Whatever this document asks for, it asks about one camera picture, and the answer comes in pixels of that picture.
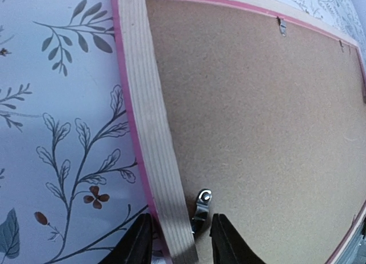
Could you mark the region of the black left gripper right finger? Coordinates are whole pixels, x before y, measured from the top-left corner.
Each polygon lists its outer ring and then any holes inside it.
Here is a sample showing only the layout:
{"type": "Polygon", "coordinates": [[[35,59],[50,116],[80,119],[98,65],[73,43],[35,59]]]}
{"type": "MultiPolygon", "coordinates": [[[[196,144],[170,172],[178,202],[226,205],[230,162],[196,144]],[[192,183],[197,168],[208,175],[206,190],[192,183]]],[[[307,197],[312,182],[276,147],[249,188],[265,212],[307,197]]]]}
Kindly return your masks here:
{"type": "Polygon", "coordinates": [[[241,237],[225,214],[214,214],[210,229],[213,263],[265,264],[241,237]]]}

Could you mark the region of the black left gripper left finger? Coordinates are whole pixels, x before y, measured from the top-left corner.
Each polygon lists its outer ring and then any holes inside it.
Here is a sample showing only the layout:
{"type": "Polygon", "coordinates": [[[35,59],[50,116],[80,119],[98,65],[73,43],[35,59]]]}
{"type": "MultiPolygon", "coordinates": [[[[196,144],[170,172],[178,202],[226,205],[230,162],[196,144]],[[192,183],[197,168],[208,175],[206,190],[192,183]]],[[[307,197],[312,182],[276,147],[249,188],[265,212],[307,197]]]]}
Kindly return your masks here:
{"type": "Polygon", "coordinates": [[[150,264],[153,250],[153,221],[140,214],[116,247],[99,264],[150,264]]]}

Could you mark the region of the brown fibreboard backing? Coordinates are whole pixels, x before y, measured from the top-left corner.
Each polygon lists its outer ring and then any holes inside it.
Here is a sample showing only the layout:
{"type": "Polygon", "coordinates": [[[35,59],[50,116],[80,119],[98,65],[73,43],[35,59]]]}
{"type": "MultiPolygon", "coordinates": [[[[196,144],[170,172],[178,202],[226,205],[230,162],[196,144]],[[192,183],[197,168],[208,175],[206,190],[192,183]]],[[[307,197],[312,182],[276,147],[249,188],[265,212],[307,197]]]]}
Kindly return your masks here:
{"type": "Polygon", "coordinates": [[[247,11],[146,6],[187,203],[211,189],[266,263],[325,263],[365,201],[357,51],[247,11]]]}

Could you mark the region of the pink wooden picture frame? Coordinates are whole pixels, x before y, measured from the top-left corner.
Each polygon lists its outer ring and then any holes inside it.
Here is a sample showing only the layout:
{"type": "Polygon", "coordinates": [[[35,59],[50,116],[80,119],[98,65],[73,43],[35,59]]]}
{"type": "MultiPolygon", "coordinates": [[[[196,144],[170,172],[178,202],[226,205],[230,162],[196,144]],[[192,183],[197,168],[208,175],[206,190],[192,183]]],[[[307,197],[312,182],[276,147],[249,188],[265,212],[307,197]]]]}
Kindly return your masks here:
{"type": "MultiPolygon", "coordinates": [[[[130,129],[138,168],[148,197],[148,204],[166,243],[172,263],[213,263],[210,229],[212,200],[203,228],[192,234],[190,219],[196,209],[196,196],[188,204],[169,127],[168,114],[158,71],[148,0],[112,0],[118,63],[125,94],[130,129]]],[[[365,104],[365,67],[359,44],[349,35],[325,22],[285,3],[275,0],[163,0],[182,1],[227,7],[283,18],[320,33],[357,51],[363,76],[362,94],[365,104]]],[[[357,228],[365,219],[365,201],[354,216],[351,226],[325,263],[335,263],[345,250],[357,228]]]]}

